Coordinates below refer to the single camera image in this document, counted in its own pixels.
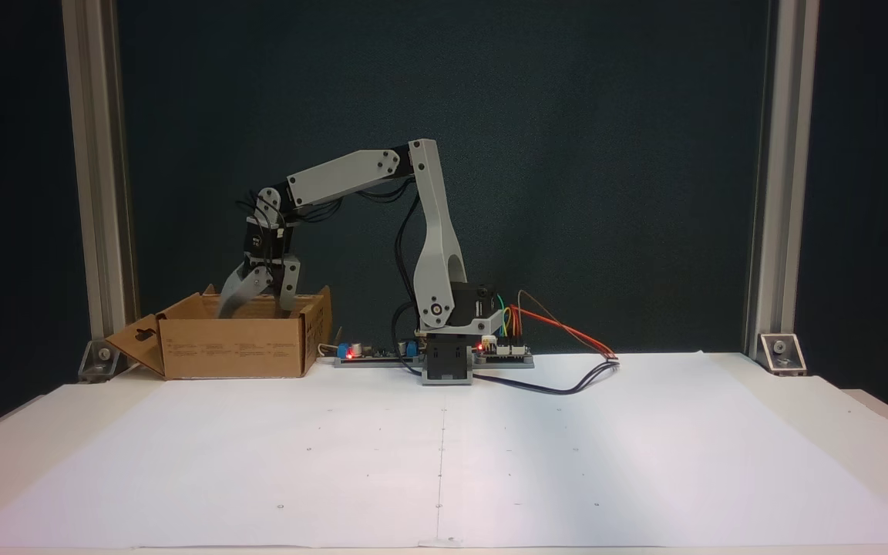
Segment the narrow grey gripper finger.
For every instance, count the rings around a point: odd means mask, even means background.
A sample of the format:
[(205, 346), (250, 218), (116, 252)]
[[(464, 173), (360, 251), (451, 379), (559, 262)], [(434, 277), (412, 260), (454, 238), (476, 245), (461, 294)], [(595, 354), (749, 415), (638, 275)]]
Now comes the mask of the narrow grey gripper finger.
[(281, 268), (281, 311), (293, 311), (297, 303), (301, 263), (299, 260), (283, 260)]

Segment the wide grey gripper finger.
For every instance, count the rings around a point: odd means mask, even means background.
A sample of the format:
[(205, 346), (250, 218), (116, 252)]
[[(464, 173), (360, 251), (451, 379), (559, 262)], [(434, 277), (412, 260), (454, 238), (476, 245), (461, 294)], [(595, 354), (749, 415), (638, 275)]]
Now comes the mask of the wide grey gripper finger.
[(268, 266), (239, 267), (227, 277), (222, 291), (219, 293), (217, 318), (229, 319), (235, 316), (237, 309), (245, 306), (250, 299), (256, 298), (267, 291), (272, 285), (272, 274)]

